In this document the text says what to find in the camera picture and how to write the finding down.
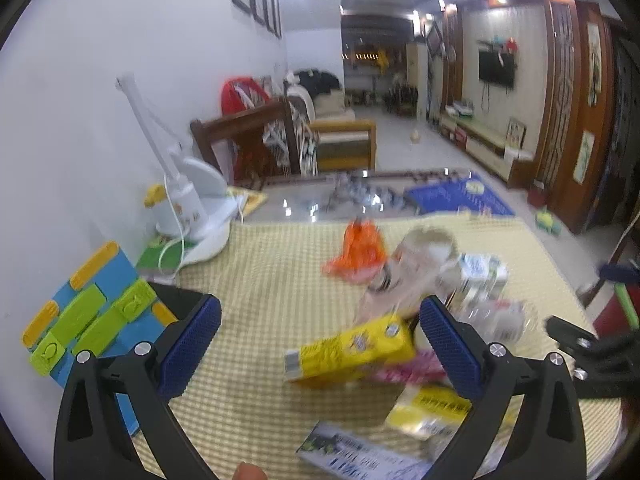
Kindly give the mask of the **person's hand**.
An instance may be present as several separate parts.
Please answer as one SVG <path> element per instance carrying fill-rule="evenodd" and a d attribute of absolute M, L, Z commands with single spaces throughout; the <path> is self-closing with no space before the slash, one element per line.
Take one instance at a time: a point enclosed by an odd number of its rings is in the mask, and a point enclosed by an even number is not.
<path fill-rule="evenodd" d="M 233 480 L 268 480 L 262 468 L 251 463 L 239 463 L 234 471 Z"/>

